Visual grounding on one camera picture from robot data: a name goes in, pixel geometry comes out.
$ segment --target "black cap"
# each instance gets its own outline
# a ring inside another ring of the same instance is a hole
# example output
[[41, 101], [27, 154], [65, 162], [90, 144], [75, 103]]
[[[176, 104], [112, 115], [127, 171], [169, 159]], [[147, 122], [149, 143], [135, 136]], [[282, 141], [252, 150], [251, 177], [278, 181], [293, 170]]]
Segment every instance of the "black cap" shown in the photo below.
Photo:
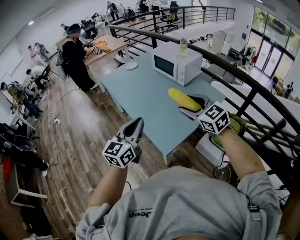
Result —
[[6, 85], [6, 83], [5, 83], [5, 82], [2, 82], [2, 83], [1, 83], [0, 90], [3, 90], [3, 88], [4, 88], [5, 85]]
[[71, 34], [71, 33], [79, 33], [81, 30], [81, 27], [79, 24], [75, 23], [72, 24], [66, 31], [67, 34]]

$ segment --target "hand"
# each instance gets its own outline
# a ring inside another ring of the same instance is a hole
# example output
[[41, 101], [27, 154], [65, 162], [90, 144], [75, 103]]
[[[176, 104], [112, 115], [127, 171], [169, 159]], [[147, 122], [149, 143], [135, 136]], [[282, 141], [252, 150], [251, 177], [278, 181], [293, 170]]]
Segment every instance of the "hand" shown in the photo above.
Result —
[[88, 49], [86, 50], [86, 54], [85, 54], [85, 56], [88, 56], [88, 55], [90, 55], [90, 54], [92, 53], [92, 51], [94, 51], [94, 49], [93, 49], [93, 48], [88, 48]]

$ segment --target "red object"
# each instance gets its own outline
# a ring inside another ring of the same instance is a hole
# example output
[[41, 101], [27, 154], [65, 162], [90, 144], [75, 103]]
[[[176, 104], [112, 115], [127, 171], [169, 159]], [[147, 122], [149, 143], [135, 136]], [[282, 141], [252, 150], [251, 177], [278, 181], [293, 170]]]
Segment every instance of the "red object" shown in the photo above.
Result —
[[252, 62], [255, 64], [257, 62], [257, 59], [258, 59], [258, 55], [256, 55], [253, 59], [252, 59]]
[[6, 160], [4, 161], [3, 163], [3, 170], [4, 170], [4, 181], [7, 182], [9, 177], [10, 177], [10, 174], [11, 174], [11, 171], [12, 171], [12, 164], [11, 164], [11, 160], [10, 158], [6, 158]]

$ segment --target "white microwave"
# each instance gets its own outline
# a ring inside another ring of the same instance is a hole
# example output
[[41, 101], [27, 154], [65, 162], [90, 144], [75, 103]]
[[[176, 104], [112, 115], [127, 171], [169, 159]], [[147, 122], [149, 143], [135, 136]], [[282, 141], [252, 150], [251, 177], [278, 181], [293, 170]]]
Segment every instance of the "white microwave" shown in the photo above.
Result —
[[152, 50], [152, 64], [155, 70], [184, 86], [201, 73], [202, 54], [186, 49], [187, 56], [179, 58], [179, 45], [165, 43]]

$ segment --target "white box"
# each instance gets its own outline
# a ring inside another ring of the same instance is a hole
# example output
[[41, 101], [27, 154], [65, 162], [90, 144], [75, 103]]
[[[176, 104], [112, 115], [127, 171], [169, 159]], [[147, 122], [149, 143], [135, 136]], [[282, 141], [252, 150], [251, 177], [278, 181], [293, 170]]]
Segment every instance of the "white box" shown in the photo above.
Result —
[[125, 168], [136, 157], [131, 144], [111, 140], [107, 141], [102, 155], [109, 164], [120, 168]]
[[219, 102], [215, 102], [202, 113], [198, 121], [204, 131], [213, 134], [219, 134], [230, 124], [228, 111], [224, 110]]

